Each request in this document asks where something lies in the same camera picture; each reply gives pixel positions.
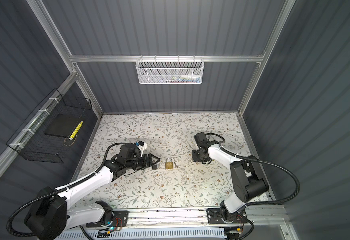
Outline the brass padlock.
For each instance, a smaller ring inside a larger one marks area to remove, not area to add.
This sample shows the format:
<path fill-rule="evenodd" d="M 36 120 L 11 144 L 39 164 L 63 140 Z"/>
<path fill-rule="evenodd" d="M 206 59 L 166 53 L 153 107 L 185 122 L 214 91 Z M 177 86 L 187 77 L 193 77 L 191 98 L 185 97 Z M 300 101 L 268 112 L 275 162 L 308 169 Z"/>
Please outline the brass padlock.
<path fill-rule="evenodd" d="M 174 157 L 167 157 L 165 160 L 165 169 L 166 170 L 177 170 L 179 167 L 176 162 L 176 158 Z"/>

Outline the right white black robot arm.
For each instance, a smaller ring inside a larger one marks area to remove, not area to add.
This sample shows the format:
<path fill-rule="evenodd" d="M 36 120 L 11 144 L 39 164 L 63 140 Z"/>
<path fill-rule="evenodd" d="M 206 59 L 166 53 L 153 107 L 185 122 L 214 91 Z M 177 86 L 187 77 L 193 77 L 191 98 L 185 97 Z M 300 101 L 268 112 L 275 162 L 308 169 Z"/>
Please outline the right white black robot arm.
<path fill-rule="evenodd" d="M 221 202 L 220 212 L 213 218 L 221 218 L 226 223 L 233 222 L 238 213 L 243 212 L 245 204 L 269 190 L 269 184 L 260 164 L 254 156 L 243 157 L 225 149 L 220 142 L 209 140 L 203 132 L 194 135 L 197 145 L 192 150 L 192 160 L 195 163 L 209 165 L 213 160 L 218 161 L 231 172 L 234 192 Z"/>

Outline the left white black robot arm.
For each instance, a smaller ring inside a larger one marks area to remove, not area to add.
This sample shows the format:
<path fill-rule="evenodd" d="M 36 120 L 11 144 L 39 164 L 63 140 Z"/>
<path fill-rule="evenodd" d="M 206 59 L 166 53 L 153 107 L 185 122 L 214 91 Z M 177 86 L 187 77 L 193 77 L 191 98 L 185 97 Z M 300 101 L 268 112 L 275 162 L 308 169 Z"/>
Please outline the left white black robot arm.
<path fill-rule="evenodd" d="M 114 215 L 112 207 L 104 201 L 96 201 L 85 207 L 74 205 L 96 189 L 125 175 L 127 170 L 142 171 L 159 163 L 160 158 L 144 153 L 146 147 L 142 141 L 120 143 L 119 153 L 110 159 L 105 153 L 101 166 L 94 172 L 65 186 L 41 190 L 39 200 L 30 206 L 25 225 L 40 240 L 53 240 L 64 230 L 83 228 L 88 223 L 111 231 L 121 227 L 121 219 Z"/>

